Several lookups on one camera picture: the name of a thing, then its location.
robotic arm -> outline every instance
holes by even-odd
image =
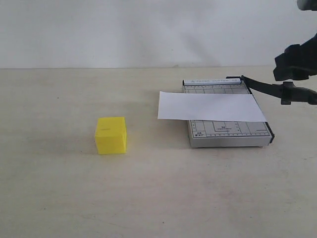
[[[317,0],[297,0],[297,6],[303,11],[317,11]],[[275,58],[275,63],[273,73],[276,81],[306,80],[317,75],[317,34],[302,45],[289,46],[284,53]],[[296,87],[293,82],[271,85],[242,77],[250,88],[280,98],[283,105],[290,105],[292,102],[317,105],[317,92]]]

yellow block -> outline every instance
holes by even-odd
[[[127,130],[125,119],[123,117],[99,118],[95,141],[100,155],[126,153]]]

white paper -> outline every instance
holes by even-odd
[[[159,94],[158,119],[266,122],[252,94]]]

white backdrop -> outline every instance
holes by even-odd
[[[296,0],[0,0],[0,68],[274,65],[316,30]]]

tabletop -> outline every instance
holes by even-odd
[[[272,70],[0,70],[0,237],[315,237],[316,106],[254,92],[275,134],[263,148],[192,149],[185,121],[157,119],[184,79]],[[126,154],[97,154],[101,117],[125,117]]]

